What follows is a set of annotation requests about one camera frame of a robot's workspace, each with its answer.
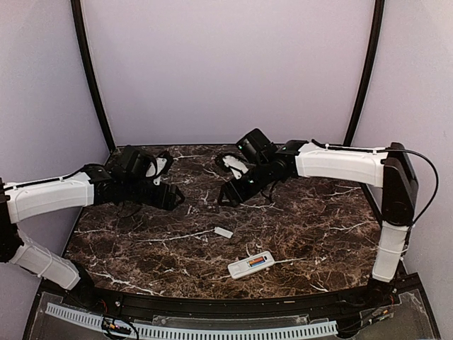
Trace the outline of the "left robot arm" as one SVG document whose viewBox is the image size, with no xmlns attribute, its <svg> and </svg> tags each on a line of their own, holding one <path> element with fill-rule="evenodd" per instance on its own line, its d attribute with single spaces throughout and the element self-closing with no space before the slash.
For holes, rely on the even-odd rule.
<svg viewBox="0 0 453 340">
<path fill-rule="evenodd" d="M 85 309 L 100 302 L 86 270 L 19 230 L 29 218 L 68 208 L 120 204 L 148 205 L 172 211 L 185 200 L 179 187 L 161 180 L 173 164 L 163 151 L 157 156 L 139 147 L 126 146 L 106 165 L 86 164 L 75 172 L 54 178 L 1 184 L 1 262 L 15 264 L 66 291 Z"/>
</svg>

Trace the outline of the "black front rail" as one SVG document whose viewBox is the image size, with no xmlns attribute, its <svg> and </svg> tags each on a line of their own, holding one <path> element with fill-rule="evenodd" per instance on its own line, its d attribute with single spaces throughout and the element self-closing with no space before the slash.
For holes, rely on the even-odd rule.
<svg viewBox="0 0 453 340">
<path fill-rule="evenodd" d="M 203 300 L 157 297 L 97 288 L 108 306 L 108 313 L 125 319 L 151 320 L 155 316 L 207 319 L 248 319 L 309 315 L 311 319 L 354 317 L 365 307 L 358 299 L 367 292 L 364 286 L 331 293 L 274 297 L 267 299 Z"/>
</svg>

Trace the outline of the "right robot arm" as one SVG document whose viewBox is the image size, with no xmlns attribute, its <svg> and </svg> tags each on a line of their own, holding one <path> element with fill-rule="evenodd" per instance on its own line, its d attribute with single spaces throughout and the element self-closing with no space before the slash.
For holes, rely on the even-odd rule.
<svg viewBox="0 0 453 340">
<path fill-rule="evenodd" d="M 289 178 L 322 177 L 353 181 L 382 190 L 381 236 L 372 280 L 361 301 L 376 307 L 387 298 L 406 252 L 411 230 L 422 216 L 416 212 L 418 179 L 409 156 L 415 152 L 394 142 L 388 147 L 357 148 L 316 140 L 289 140 L 279 147 L 255 128 L 237 143 L 239 154 L 221 153 L 215 161 L 233 178 L 224 183 L 217 202 L 237 207 Z"/>
</svg>

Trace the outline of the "black frame post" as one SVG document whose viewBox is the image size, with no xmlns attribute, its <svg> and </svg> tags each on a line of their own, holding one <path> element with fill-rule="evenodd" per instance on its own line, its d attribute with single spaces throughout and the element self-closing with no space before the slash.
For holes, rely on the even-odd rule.
<svg viewBox="0 0 453 340">
<path fill-rule="evenodd" d="M 88 90 L 91 95 L 93 107 L 95 109 L 98 124 L 100 125 L 103 139 L 110 154 L 112 154 L 116 145 L 113 139 L 113 134 L 110 129 L 107 115 L 103 107 L 101 93 L 98 88 L 98 82 L 93 68 L 91 53 L 88 45 L 88 36 L 86 34 L 86 27 L 84 22 L 84 15 L 82 11 L 82 2 L 80 0 L 71 0 L 71 12 L 76 31 L 76 39 L 79 46 L 79 53 L 81 56 L 82 65 L 88 84 Z"/>
<path fill-rule="evenodd" d="M 372 78 L 372 72 L 374 68 L 374 61 L 378 50 L 379 37 L 382 29 L 382 21 L 384 17 L 385 0 L 376 0 L 374 2 L 374 10 L 372 16 L 372 23 L 369 33 L 369 41 L 367 44 L 367 51 L 362 69 L 362 75 L 360 77 L 359 86 L 357 89 L 357 95 L 352 108 L 350 121 L 346 130 L 345 137 L 343 139 L 344 146 L 351 146 L 357 132 L 357 128 L 360 122 L 362 111 L 365 104 L 365 99 L 369 89 L 369 84 Z"/>
</svg>

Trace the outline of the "left black frame post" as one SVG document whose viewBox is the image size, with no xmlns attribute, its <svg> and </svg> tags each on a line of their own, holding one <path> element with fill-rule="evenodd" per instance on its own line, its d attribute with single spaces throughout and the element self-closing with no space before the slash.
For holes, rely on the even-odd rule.
<svg viewBox="0 0 453 340">
<path fill-rule="evenodd" d="M 84 22 L 84 15 L 82 11 L 82 2 L 80 0 L 71 0 L 71 12 L 76 31 L 76 39 L 79 46 L 79 53 L 81 56 L 82 65 L 88 84 L 88 90 L 91 95 L 93 107 L 95 109 L 98 124 L 100 125 L 103 139 L 110 154 L 112 154 L 116 145 L 113 139 L 113 134 L 110 129 L 107 115 L 103 107 L 101 93 L 98 88 L 98 82 L 93 68 L 91 53 L 88 45 L 88 36 L 86 34 L 86 27 Z"/>
</svg>

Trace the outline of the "white battery cover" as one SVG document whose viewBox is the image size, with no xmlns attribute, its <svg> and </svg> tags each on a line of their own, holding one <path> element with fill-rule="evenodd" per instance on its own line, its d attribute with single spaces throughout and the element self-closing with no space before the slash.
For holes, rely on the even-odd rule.
<svg viewBox="0 0 453 340">
<path fill-rule="evenodd" d="M 222 237 L 225 237 L 227 239 L 231 239 L 231 237 L 233 236 L 233 232 L 227 230 L 227 229 L 224 229 L 224 228 L 221 228 L 221 227 L 215 227 L 214 228 L 214 233 L 219 235 L 219 236 L 222 236 Z"/>
</svg>

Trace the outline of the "orange battery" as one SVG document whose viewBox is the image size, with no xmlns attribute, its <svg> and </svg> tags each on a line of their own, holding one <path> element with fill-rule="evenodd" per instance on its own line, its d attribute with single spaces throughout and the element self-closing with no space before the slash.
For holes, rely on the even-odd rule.
<svg viewBox="0 0 453 340">
<path fill-rule="evenodd" d="M 257 265 L 262 264 L 264 262 L 265 262 L 265 259 L 261 256 L 259 258 L 251 259 L 250 261 L 248 261 L 248 265 L 250 267 L 254 267 L 254 266 L 257 266 Z"/>
</svg>

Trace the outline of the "white remote control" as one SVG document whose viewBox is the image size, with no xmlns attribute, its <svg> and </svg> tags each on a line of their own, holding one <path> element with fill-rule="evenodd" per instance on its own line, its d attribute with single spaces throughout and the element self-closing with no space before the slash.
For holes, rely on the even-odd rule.
<svg viewBox="0 0 453 340">
<path fill-rule="evenodd" d="M 269 251 L 250 256 L 240 261 L 231 263 L 227 266 L 230 276 L 233 279 L 240 279 L 270 268 L 275 264 L 275 260 Z"/>
</svg>

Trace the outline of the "blue battery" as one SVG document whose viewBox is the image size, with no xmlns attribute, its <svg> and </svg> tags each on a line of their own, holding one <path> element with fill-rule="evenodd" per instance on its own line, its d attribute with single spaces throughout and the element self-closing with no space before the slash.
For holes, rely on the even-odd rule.
<svg viewBox="0 0 453 340">
<path fill-rule="evenodd" d="M 264 259 L 254 259 L 254 260 L 250 260 L 248 262 L 249 266 L 251 268 L 255 267 L 255 266 L 259 266 L 261 264 L 264 264 L 265 263 L 265 260 Z"/>
</svg>

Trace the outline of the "right black frame post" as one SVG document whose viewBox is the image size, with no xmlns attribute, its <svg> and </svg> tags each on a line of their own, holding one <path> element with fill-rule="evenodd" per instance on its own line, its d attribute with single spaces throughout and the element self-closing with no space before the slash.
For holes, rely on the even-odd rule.
<svg viewBox="0 0 453 340">
<path fill-rule="evenodd" d="M 374 61 L 378 50 L 379 37 L 382 29 L 382 21 L 384 17 L 385 0 L 376 0 L 374 2 L 374 10 L 372 16 L 372 23 L 369 33 L 369 41 L 367 44 L 367 51 L 362 69 L 362 75 L 360 77 L 359 86 L 357 89 L 357 95 L 352 108 L 350 121 L 346 130 L 345 137 L 343 139 L 344 146 L 351 146 L 357 132 L 357 128 L 360 122 L 362 111 L 365 104 L 365 99 L 369 89 L 369 84 L 372 78 L 372 72 L 374 68 Z"/>
</svg>

